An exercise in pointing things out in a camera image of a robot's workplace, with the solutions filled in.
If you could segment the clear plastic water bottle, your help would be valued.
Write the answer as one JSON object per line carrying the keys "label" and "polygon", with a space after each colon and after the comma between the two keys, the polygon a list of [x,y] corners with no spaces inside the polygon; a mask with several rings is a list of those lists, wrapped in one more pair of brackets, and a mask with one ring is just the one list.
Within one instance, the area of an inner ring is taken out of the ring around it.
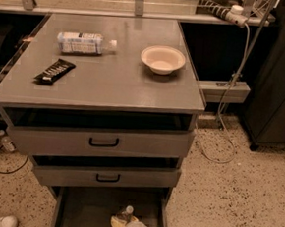
{"label": "clear plastic water bottle", "polygon": [[111,227],[125,227],[133,219],[134,209],[131,205],[122,208],[110,218]]}

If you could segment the grey bottom drawer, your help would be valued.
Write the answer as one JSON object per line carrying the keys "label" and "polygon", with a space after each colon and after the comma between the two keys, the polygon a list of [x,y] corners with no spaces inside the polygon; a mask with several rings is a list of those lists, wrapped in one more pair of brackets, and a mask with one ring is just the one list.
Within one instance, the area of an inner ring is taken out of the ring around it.
{"label": "grey bottom drawer", "polygon": [[167,227],[164,189],[128,187],[61,187],[51,227],[111,227],[128,205],[147,227]]}

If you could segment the grey drawer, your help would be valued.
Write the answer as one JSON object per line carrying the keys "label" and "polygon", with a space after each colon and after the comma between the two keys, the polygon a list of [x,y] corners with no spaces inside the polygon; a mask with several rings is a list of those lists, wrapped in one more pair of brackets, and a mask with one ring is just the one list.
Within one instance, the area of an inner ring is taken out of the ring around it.
{"label": "grey drawer", "polygon": [[111,227],[128,205],[147,227],[167,227],[164,189],[128,187],[61,187],[51,227]]}
{"label": "grey drawer", "polygon": [[4,107],[17,149],[40,156],[185,157],[193,114]]}
{"label": "grey drawer", "polygon": [[180,178],[177,158],[35,156],[33,172],[52,187],[172,188]]}

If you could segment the grey middle drawer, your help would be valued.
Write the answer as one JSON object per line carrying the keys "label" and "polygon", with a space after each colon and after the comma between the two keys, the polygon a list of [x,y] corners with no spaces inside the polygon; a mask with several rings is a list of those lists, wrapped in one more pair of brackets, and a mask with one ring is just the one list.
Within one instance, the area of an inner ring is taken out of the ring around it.
{"label": "grey middle drawer", "polygon": [[35,156],[33,172],[52,187],[172,188],[180,178],[177,158]]}

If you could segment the grey drawer cabinet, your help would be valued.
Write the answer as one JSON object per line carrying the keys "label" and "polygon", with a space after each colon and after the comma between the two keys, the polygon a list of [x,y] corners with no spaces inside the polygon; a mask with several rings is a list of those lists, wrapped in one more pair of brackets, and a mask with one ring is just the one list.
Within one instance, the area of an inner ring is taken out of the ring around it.
{"label": "grey drawer cabinet", "polygon": [[[70,73],[52,85],[36,84],[33,78],[60,59],[57,35],[68,30],[95,31],[116,39],[117,51],[98,57],[71,56],[76,67]],[[0,114],[5,119],[3,108],[18,106],[198,117],[204,104],[193,67],[157,76],[141,60],[143,50],[151,45],[184,49],[180,25],[147,18],[50,16],[0,83]]]}

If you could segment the grey top drawer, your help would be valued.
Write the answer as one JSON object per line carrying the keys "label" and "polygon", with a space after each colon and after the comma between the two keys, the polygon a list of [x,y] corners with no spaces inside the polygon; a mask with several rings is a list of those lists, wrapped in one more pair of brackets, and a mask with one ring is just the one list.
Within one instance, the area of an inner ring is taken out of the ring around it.
{"label": "grey top drawer", "polygon": [[40,156],[185,157],[193,114],[4,107],[17,149]]}

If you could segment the small bottle on floor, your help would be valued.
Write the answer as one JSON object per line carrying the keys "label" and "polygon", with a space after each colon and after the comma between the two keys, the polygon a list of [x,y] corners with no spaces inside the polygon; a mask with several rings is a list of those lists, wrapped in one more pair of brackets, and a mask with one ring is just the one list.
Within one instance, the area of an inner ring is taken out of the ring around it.
{"label": "small bottle on floor", "polygon": [[0,142],[3,145],[3,147],[8,152],[14,152],[16,150],[15,145],[12,142],[12,139],[7,135],[7,133],[4,130],[0,130]]}

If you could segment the lying white labelled bottle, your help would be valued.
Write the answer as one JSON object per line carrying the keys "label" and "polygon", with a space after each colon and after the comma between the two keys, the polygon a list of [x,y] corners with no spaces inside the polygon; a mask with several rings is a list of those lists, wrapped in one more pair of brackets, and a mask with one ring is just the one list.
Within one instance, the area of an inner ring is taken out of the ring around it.
{"label": "lying white labelled bottle", "polygon": [[117,40],[108,40],[101,34],[59,32],[57,42],[62,53],[99,56],[117,50]]}

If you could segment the white shoe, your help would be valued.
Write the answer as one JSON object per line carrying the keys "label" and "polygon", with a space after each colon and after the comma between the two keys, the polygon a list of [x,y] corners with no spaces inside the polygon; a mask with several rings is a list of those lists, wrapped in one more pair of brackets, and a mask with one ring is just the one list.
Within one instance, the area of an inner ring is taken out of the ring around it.
{"label": "white shoe", "polygon": [[18,219],[14,215],[0,217],[0,227],[18,227]]}

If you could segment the grey metal beam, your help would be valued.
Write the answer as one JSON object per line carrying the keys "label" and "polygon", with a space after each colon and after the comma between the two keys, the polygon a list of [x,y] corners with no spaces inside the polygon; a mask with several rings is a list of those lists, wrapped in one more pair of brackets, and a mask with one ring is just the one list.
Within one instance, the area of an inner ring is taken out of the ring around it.
{"label": "grey metal beam", "polygon": [[210,102],[243,103],[250,93],[249,86],[244,82],[228,85],[220,81],[199,81],[204,99]]}

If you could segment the white paper bowl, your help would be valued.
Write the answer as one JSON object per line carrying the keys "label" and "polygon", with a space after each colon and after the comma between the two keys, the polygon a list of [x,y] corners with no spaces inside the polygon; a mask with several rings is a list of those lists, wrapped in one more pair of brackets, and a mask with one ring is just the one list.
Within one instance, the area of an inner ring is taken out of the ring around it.
{"label": "white paper bowl", "polygon": [[170,75],[185,66],[186,57],[170,46],[149,46],[142,51],[141,60],[157,75]]}

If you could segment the black snack bar wrapper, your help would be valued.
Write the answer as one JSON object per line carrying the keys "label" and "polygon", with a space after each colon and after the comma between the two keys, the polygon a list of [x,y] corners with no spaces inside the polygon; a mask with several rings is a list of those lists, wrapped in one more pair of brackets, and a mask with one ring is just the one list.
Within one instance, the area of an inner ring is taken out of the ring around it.
{"label": "black snack bar wrapper", "polygon": [[36,84],[52,85],[75,67],[76,65],[69,61],[58,59],[51,66],[47,67],[44,71],[34,77],[33,81]]}

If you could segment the white power strip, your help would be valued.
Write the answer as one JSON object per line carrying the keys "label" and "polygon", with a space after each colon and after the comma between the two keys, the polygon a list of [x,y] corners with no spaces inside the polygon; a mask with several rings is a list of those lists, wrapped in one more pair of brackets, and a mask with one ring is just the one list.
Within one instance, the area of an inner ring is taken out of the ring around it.
{"label": "white power strip", "polygon": [[200,7],[205,8],[212,15],[233,23],[239,28],[244,27],[247,23],[247,17],[242,14],[244,11],[242,6],[234,4],[230,8],[226,8],[211,0],[198,0],[198,3]]}

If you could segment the metal rail frame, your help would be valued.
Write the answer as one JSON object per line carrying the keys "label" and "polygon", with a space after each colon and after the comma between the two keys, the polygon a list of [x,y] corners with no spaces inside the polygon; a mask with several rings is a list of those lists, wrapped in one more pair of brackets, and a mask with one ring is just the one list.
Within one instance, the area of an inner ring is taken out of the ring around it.
{"label": "metal rail frame", "polygon": [[[211,0],[229,9],[232,5],[244,8],[248,24],[268,26],[275,22],[273,9],[279,0]],[[0,10],[34,13],[96,14],[134,16],[184,22],[219,23],[202,0],[0,0]]]}

